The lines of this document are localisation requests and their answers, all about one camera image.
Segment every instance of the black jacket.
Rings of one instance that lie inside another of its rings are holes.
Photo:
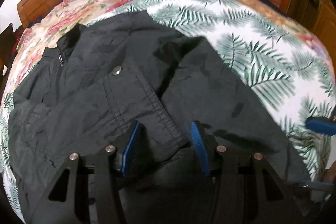
[[[96,153],[125,133],[132,119],[146,128],[138,170],[152,168],[139,175],[128,192],[121,191],[126,217],[131,210],[135,223],[142,216],[146,219],[148,212],[157,223],[157,191],[167,190],[171,196],[186,185],[194,189],[191,174],[199,173],[190,147],[194,120],[227,147],[265,154],[281,178],[309,179],[301,157],[258,97],[204,37],[188,38],[139,12],[90,27],[78,24],[57,46],[45,49],[36,68],[17,87],[9,117],[10,163],[27,222],[65,157]],[[117,66],[122,70],[114,75]],[[207,182],[201,185],[211,189]],[[145,192],[151,196],[143,202],[147,210],[141,207],[143,212],[135,214],[136,200],[143,201]],[[199,198],[203,201],[197,206],[208,204],[203,194]],[[195,200],[183,206],[160,205],[170,215],[167,223],[187,221]],[[172,215],[179,215],[180,221],[172,222]],[[162,213],[157,218],[165,223]],[[202,221],[198,216],[196,223]]]

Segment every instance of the screw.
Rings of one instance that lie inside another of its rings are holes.
[[[256,160],[262,160],[262,159],[263,159],[263,156],[262,156],[262,154],[260,154],[260,153],[255,153],[255,154],[254,154],[254,158],[255,158]]]
[[[221,153],[226,151],[226,147],[224,145],[218,145],[216,149],[218,152],[221,152]]]
[[[115,150],[115,147],[113,145],[108,145],[105,150],[106,152],[111,153]]]
[[[71,160],[76,160],[76,159],[78,159],[78,154],[77,154],[77,153],[72,153],[72,154],[69,156],[69,158],[70,158]]]

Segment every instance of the snap button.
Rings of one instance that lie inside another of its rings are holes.
[[[118,75],[121,72],[121,66],[116,66],[113,70],[112,70],[112,74],[113,75]]]

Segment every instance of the floral bedspread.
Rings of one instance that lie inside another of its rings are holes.
[[[65,0],[40,24],[25,30],[0,105],[0,171],[8,199],[21,219],[8,153],[12,92],[44,48],[55,47],[76,23],[90,26],[139,10],[189,37],[205,36],[292,141],[312,180],[320,177],[331,139],[307,130],[304,122],[311,115],[330,115],[336,104],[335,77],[324,46],[303,27],[257,0]]]

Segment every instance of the leaf print sheet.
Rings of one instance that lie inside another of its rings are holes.
[[[334,72],[325,52],[320,54],[299,36],[235,0],[132,0],[88,25],[142,10],[186,36],[206,37],[292,141],[311,179],[321,176],[331,138],[307,130],[305,118],[329,117],[336,104]]]

